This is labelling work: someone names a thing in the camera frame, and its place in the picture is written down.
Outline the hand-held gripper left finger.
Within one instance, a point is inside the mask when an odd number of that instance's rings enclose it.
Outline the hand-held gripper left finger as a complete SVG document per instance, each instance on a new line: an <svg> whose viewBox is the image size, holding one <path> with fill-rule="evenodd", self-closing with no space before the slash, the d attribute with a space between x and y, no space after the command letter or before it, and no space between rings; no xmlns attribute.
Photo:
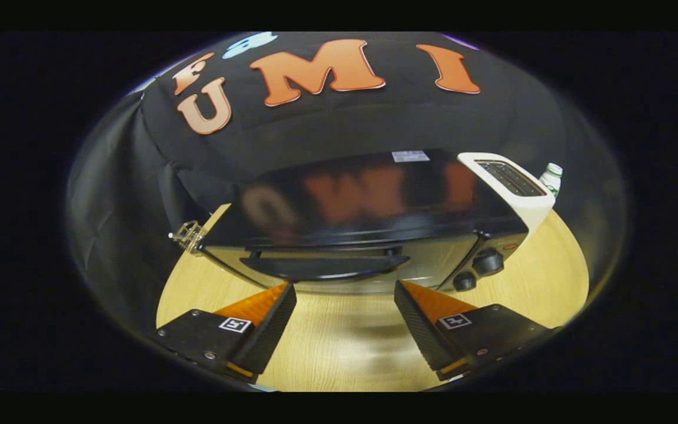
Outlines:
<svg viewBox="0 0 678 424"><path fill-rule="evenodd" d="M191 309L151 332L154 343L216 376L256 383L297 304L282 283L215 312Z"/></svg>

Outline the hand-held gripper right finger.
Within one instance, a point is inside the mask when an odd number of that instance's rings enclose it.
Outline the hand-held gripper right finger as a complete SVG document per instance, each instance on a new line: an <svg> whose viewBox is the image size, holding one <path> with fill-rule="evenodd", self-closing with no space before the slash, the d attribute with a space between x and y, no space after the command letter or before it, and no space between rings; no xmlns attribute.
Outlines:
<svg viewBox="0 0 678 424"><path fill-rule="evenodd" d="M440 381L491 371L554 335L509 307L482 307L398 280L394 302L417 348Z"/></svg>

